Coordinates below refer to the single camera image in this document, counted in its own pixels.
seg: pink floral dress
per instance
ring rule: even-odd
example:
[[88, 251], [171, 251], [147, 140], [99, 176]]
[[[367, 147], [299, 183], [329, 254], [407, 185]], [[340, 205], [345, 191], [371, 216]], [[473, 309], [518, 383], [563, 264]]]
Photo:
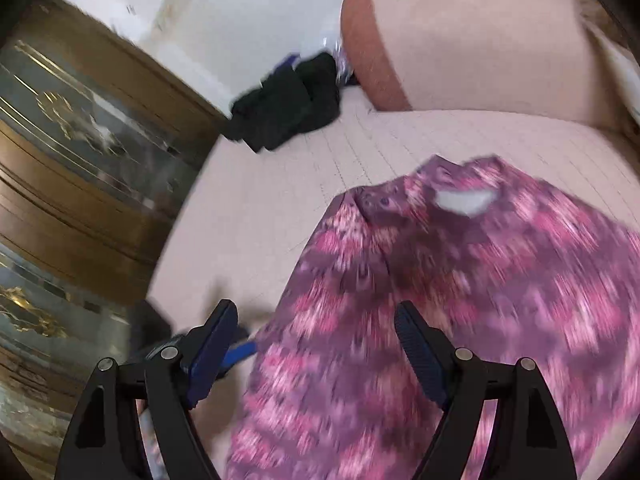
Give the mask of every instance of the pink floral dress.
[[[437, 190], [494, 189], [469, 218]], [[394, 331], [411, 300], [484, 360], [535, 359], [580, 473], [610, 426], [640, 411], [640, 236], [499, 158], [433, 157], [337, 196], [312, 234], [242, 400], [228, 480], [410, 479], [441, 412]], [[478, 477], [485, 403], [465, 478]]]

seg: clothing tag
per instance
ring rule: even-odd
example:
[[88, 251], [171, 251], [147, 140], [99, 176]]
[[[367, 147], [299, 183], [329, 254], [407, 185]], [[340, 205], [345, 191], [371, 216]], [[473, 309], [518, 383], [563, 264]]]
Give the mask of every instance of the clothing tag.
[[441, 209], [472, 217], [483, 213], [497, 197], [495, 189], [437, 191], [433, 201]]

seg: wooden cabinet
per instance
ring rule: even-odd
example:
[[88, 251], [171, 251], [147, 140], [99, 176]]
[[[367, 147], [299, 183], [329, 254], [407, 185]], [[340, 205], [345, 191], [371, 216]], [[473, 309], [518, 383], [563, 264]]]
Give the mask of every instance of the wooden cabinet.
[[127, 309], [225, 121], [60, 0], [0, 50], [0, 430], [35, 478], [95, 363], [126, 357]]

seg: black garment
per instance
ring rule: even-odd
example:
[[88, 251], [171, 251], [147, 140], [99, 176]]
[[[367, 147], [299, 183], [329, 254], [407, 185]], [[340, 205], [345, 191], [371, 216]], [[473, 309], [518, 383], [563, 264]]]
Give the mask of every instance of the black garment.
[[258, 153], [275, 150], [295, 134], [322, 128], [340, 115], [337, 69], [331, 54], [323, 52], [300, 62], [295, 69], [281, 66], [262, 87], [240, 97], [223, 135], [244, 140]]

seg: gold decoration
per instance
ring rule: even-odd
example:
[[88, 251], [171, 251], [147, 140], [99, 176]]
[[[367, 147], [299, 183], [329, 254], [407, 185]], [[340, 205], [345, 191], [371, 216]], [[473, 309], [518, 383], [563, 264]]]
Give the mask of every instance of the gold decoration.
[[18, 332], [33, 330], [44, 337], [68, 337], [55, 317], [27, 300], [21, 287], [0, 286], [0, 297], [11, 301], [9, 305], [0, 301], [0, 314], [7, 316]]
[[50, 121], [58, 123], [69, 140], [84, 140], [96, 152], [123, 156], [127, 150], [106, 126], [98, 124], [91, 114], [75, 111], [69, 101], [55, 92], [41, 92], [36, 101]]

